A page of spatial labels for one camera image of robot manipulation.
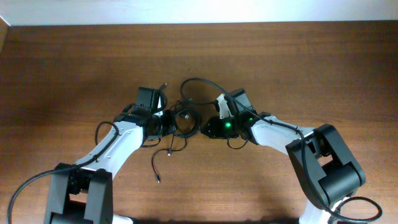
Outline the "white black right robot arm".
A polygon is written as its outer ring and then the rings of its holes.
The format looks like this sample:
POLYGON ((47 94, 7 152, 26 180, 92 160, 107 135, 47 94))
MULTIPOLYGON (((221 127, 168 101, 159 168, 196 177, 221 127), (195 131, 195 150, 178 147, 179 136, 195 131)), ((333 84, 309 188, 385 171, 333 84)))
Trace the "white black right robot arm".
POLYGON ((242 138, 289 157, 308 199, 299 223, 360 222, 343 217, 341 208, 355 199, 366 176, 334 126, 294 126, 273 114, 257 113, 243 89, 221 94, 214 104, 219 114, 207 121, 204 135, 227 141, 242 138))

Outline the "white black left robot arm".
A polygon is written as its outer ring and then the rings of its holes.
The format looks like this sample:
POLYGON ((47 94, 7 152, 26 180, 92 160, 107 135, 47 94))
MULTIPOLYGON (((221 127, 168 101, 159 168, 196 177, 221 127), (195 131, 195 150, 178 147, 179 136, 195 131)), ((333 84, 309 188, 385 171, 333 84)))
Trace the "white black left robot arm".
POLYGON ((52 170, 45 223, 127 224, 134 219, 114 213, 113 180, 132 153, 146 141, 171 133, 174 124, 165 110, 162 87, 140 87, 136 102, 127 105, 108 124, 109 133, 73 164, 52 170))

